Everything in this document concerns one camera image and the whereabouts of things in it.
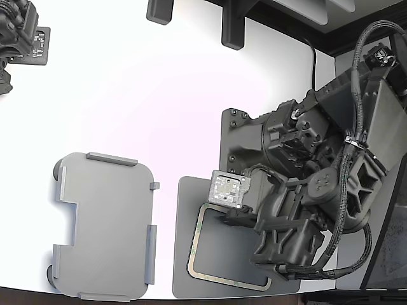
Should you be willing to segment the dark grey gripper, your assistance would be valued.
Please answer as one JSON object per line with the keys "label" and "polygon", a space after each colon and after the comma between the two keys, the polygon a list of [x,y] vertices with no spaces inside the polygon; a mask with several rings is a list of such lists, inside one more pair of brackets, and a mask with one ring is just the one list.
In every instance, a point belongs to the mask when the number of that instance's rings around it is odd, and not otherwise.
{"label": "dark grey gripper", "polygon": [[252,265],[284,280],[298,280],[310,272],[308,268],[324,241],[324,221],[301,204],[310,178],[287,178],[264,165],[245,169],[244,175],[253,178],[260,171],[273,186],[259,204],[257,216],[253,208],[244,205],[217,219],[227,226],[253,227],[259,234]]}

